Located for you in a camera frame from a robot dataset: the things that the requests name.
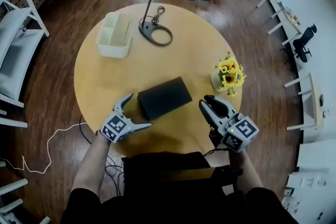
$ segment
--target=sleeve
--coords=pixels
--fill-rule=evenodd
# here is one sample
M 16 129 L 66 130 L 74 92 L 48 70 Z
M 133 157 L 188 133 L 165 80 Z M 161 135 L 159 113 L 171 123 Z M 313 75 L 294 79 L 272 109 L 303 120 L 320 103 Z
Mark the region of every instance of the sleeve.
M 74 189 L 63 213 L 61 224 L 96 223 L 101 203 L 99 197 L 90 190 Z
M 253 188 L 246 195 L 249 214 L 262 223 L 296 223 L 283 208 L 275 193 L 265 188 Z

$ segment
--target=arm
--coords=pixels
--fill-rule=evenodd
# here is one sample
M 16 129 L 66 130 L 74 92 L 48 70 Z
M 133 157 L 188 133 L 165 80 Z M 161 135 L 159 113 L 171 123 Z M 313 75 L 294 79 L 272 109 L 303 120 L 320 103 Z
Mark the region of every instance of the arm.
M 251 189 L 263 187 L 257 171 L 253 167 L 245 149 L 240 153 L 229 151 L 230 165 L 233 169 L 242 169 L 243 174 L 238 176 L 236 188 L 247 194 Z
M 84 188 L 99 196 L 110 144 L 111 141 L 98 132 L 95 141 L 89 147 L 80 164 L 75 180 L 73 181 L 72 190 L 76 188 Z

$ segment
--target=flower vase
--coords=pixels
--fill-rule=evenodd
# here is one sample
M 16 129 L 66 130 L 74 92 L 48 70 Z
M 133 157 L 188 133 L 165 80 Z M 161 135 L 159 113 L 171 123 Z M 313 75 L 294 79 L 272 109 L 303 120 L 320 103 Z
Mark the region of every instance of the flower vase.
M 217 91 L 217 92 L 224 92 L 227 89 L 222 88 L 222 81 L 219 78 L 219 71 L 215 70 L 210 74 L 210 79 L 211 79 L 211 84 L 212 87 Z

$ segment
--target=floor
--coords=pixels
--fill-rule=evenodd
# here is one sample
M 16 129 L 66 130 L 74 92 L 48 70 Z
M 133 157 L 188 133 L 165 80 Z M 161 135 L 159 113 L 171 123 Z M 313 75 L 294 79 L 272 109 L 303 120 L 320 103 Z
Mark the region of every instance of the floor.
M 148 0 L 51 0 L 41 11 L 50 37 L 45 40 L 29 72 L 21 101 L 24 109 L 8 108 L 9 116 L 29 123 L 28 129 L 1 127 L 0 155 L 22 166 L 22 155 L 30 169 L 43 170 L 48 163 L 46 142 L 56 129 L 78 123 L 81 113 L 76 103 L 73 75 L 77 52 L 90 29 L 106 13 L 119 8 L 145 3 Z M 286 126 L 301 121 L 301 105 L 295 87 L 284 89 L 284 83 L 296 78 L 287 56 L 279 51 L 286 38 L 281 30 L 271 36 L 267 31 L 276 25 L 270 19 L 274 12 L 270 5 L 256 9 L 260 0 L 213 0 L 190 2 L 185 0 L 153 0 L 184 7 L 210 22 L 228 41 L 237 60 L 244 66 L 241 112 L 249 115 L 260 128 L 258 137 L 248 147 L 248 154 L 265 187 L 279 198 L 288 174 L 295 163 L 299 132 L 287 132 Z M 83 126 L 86 136 L 94 134 Z M 12 172 L 2 168 L 0 184 L 8 184 L 24 176 L 29 183 L 14 191 L 24 200 L 24 208 L 35 222 L 49 216 L 60 222 L 70 194 L 72 181 L 89 144 L 78 127 L 58 133 L 50 142 L 52 164 L 44 175 L 28 171 Z M 110 156 L 120 158 L 117 153 Z M 226 153 L 209 157 L 212 165 L 227 163 Z M 105 177 L 102 201 L 115 195 L 110 178 Z

